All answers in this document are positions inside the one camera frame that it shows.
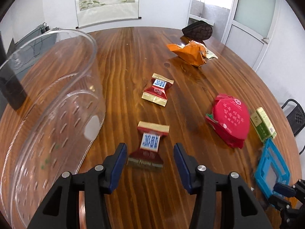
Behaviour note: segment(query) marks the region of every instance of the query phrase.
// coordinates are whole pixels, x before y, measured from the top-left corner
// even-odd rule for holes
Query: door
[[[234,0],[222,42],[257,70],[279,15],[279,0]]]

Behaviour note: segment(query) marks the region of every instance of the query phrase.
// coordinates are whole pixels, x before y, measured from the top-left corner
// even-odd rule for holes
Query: red round package
[[[249,133],[250,114],[239,99],[219,94],[215,99],[212,114],[206,115],[216,133],[233,148],[242,148]]]

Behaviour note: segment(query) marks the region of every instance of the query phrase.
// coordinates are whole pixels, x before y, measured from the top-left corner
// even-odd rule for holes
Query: silver screw
[[[69,173],[68,171],[65,171],[64,173],[61,174],[61,176],[62,176],[63,178],[67,178],[67,177],[70,176],[70,173]]]
[[[232,172],[231,173],[231,177],[233,177],[233,178],[238,178],[239,177],[239,174],[238,173],[236,173],[236,172]]]
[[[102,165],[99,164],[99,165],[95,166],[94,169],[95,169],[96,171],[101,171],[101,170],[104,169],[104,166],[102,166]]]
[[[206,171],[206,167],[204,165],[198,165],[197,169],[199,171]]]

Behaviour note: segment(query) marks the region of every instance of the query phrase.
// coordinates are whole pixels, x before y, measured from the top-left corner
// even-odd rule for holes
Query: red candy wrapper
[[[142,98],[165,107],[167,103],[165,91],[173,85],[174,81],[156,73],[152,75],[151,81],[152,86],[144,90]]]
[[[206,119],[215,132],[232,148],[243,148],[250,127],[247,106],[233,96],[219,94]]]
[[[163,160],[158,153],[159,142],[162,136],[168,135],[169,129],[166,125],[140,121],[138,130],[143,133],[142,141],[139,148],[129,155],[128,164],[147,169],[162,168]]]

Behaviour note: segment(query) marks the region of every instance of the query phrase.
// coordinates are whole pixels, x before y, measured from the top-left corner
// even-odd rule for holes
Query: wooden table
[[[135,27],[103,30],[91,35],[98,44],[107,112],[80,172],[101,164],[107,155],[114,153],[120,142],[127,144],[129,153],[135,151],[141,140],[137,131],[139,121],[170,126],[169,135],[159,145],[163,169],[150,172],[127,166],[118,188],[106,197],[112,229],[189,227],[196,197],[188,195],[181,184],[173,159],[173,145],[177,142],[181,142],[186,152],[195,156],[200,164],[216,173],[238,172],[262,200],[254,180],[262,143],[254,128],[250,126],[243,149],[231,149],[204,118],[211,112],[214,98],[219,93],[239,98],[251,112],[260,106],[265,109],[278,133],[274,142],[290,169],[291,183],[302,177],[295,139],[276,99],[255,72],[216,39],[211,37],[205,44],[218,59],[196,68],[166,47],[170,43],[181,44],[181,30]],[[141,99],[154,72],[175,81],[167,92],[165,107]],[[219,199],[220,196],[215,219],[218,227]],[[269,208],[267,214],[274,228],[278,228],[279,213]]]

